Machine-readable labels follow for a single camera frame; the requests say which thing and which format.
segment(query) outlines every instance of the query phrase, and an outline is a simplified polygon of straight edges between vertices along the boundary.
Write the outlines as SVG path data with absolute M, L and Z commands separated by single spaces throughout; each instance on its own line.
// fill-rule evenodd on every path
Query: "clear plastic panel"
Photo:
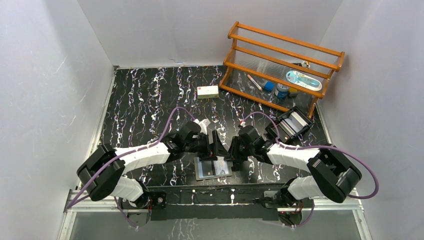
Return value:
M 229 76 L 228 80 L 225 82 L 225 85 L 232 89 L 238 90 L 242 93 L 249 94 L 253 97 L 263 99 L 269 103 L 273 103 L 287 109 L 291 109 L 293 108 L 293 106 L 297 106 L 303 113 L 305 114 L 308 113 L 311 107 L 311 101 L 312 101 L 311 95 L 300 91 L 295 98 L 288 96 L 285 99 L 279 99 L 277 98 L 275 93 L 276 91 L 275 84 L 272 91 L 259 90 L 248 79 L 247 75 L 248 74 L 244 71 L 234 69 L 231 72 L 231 75 Z M 252 76 L 252 78 L 261 87 L 263 87 L 268 82 L 268 80 L 260 78 L 258 76 Z
M 248 53 L 235 50 L 235 54 L 231 55 L 228 60 L 229 63 L 242 66 L 244 68 L 250 69 L 252 71 L 256 71 L 274 78 L 277 78 L 282 81 L 287 81 L 286 74 L 289 71 L 295 70 L 285 65 L 281 65 L 257 56 L 250 55 Z M 314 76 L 309 73 L 302 72 L 303 74 L 310 76 L 318 81 L 321 84 L 324 84 L 325 79 L 322 77 Z M 316 91 L 318 94 L 322 93 L 324 87 L 321 90 Z

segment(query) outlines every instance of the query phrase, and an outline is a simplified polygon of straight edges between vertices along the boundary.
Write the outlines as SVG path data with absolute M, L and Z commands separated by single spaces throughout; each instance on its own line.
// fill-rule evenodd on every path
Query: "wooden rack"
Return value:
M 236 21 L 229 30 L 228 38 L 232 39 L 232 46 L 223 62 L 223 64 L 227 66 L 227 70 L 219 83 L 221 89 L 286 112 L 288 108 L 241 92 L 240 90 L 227 86 L 226 82 L 233 69 L 237 69 L 277 84 L 283 84 L 312 96 L 311 106 L 307 114 L 309 118 L 311 118 L 314 113 L 317 100 L 322 99 L 326 94 L 331 76 L 334 72 L 338 72 L 341 69 L 345 58 L 345 52 L 343 51 L 334 51 L 308 42 L 244 25 L 238 21 Z M 238 45 L 239 41 L 244 42 L 243 47 L 239 46 L 240 44 Z M 281 54 L 281 57 L 273 57 L 269 54 L 261 53 L 267 51 L 276 53 L 277 55 Z M 297 62 L 307 61 L 311 64 L 313 69 L 317 70 L 292 64 L 286 60 L 282 60 L 284 58 L 290 58 L 290 62 L 293 62 L 293 60 L 295 60 L 294 62 L 296 62 L 296 60 Z M 261 69 L 259 66 L 260 63 L 265 63 L 267 66 L 270 66 L 269 68 L 273 69 L 274 73 L 270 73 L 272 71 L 267 69 Z M 291 70 L 296 70 L 306 75 L 313 75 L 315 79 L 322 83 L 322 89 L 313 91 L 286 81 L 286 73 Z

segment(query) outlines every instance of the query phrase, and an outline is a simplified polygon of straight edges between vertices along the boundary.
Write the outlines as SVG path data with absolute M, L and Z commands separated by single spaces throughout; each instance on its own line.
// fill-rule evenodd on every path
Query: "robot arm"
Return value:
M 259 162 L 287 165 L 312 176 L 289 180 L 272 202 L 286 206 L 311 197 L 327 197 L 342 203 L 362 178 L 361 172 L 343 154 L 329 149 L 288 149 L 282 143 L 264 140 L 251 125 L 240 126 L 229 149 L 229 160 L 246 161 L 253 156 Z
M 145 145 L 114 149 L 109 144 L 99 145 L 97 150 L 79 167 L 77 175 L 85 184 L 112 158 L 146 147 L 114 161 L 87 188 L 92 201 L 113 196 L 127 199 L 139 208 L 145 207 L 150 201 L 147 187 L 142 182 L 123 175 L 148 165 L 179 160 L 184 153 L 198 153 L 201 158 L 210 158 L 211 144 L 206 134 L 209 124 L 208 119 L 189 121 L 179 131 L 170 132 L 161 142 L 151 147 Z

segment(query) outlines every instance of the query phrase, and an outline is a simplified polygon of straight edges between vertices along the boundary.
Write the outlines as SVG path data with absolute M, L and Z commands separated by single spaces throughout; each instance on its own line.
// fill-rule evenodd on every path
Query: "black marble surface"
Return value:
M 117 70 L 100 141 L 118 148 L 153 143 L 162 133 L 173 108 L 180 106 L 199 120 L 208 118 L 211 121 L 209 130 L 217 130 L 220 140 L 228 149 L 232 137 L 238 131 L 240 120 L 249 113 L 261 111 L 269 116 L 281 114 L 275 109 L 224 90 L 220 90 L 219 98 L 197 99 L 198 86 L 218 85 L 224 73 L 224 66 Z M 241 89 L 255 90 L 243 72 L 235 72 L 230 81 Z M 287 98 L 284 104 L 307 110 L 310 96 L 300 93 L 294 101 Z M 180 128 L 189 119 L 184 112 L 178 111 L 169 130 Z M 294 144 L 308 146 L 327 143 L 317 111 L 312 120 L 314 124 L 311 130 Z M 265 133 L 269 120 L 255 115 L 246 123 L 253 124 L 260 133 Z M 233 176 L 196 181 L 194 157 L 194 154 L 186 154 L 179 161 L 146 166 L 130 172 L 128 176 L 142 180 L 147 186 L 181 186 L 284 183 L 293 177 L 307 174 L 285 165 L 257 162 L 251 157 L 241 164 L 240 171 L 233 172 Z

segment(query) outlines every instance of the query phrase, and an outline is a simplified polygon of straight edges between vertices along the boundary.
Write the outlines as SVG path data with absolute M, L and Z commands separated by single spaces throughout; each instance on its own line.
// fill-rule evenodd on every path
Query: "white robot arm segment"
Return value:
M 273 165 L 287 165 L 310 172 L 306 164 L 319 152 L 319 149 L 290 150 L 274 144 L 266 154 Z
M 142 194 L 143 188 L 140 183 L 138 183 L 134 179 L 129 179 L 127 177 L 121 176 L 110 196 L 119 197 L 134 202 Z
M 136 150 L 147 145 L 128 147 L 128 148 L 116 148 L 116 155 L 121 155 L 131 150 Z M 164 164 L 170 156 L 168 147 L 160 142 L 156 146 L 148 147 L 147 149 L 137 151 L 133 154 L 121 157 L 121 160 L 125 161 L 125 169 L 122 174 L 126 174 L 134 169 L 142 168 L 152 164 Z
M 325 197 L 313 176 L 297 177 L 288 187 L 288 192 L 296 199 Z

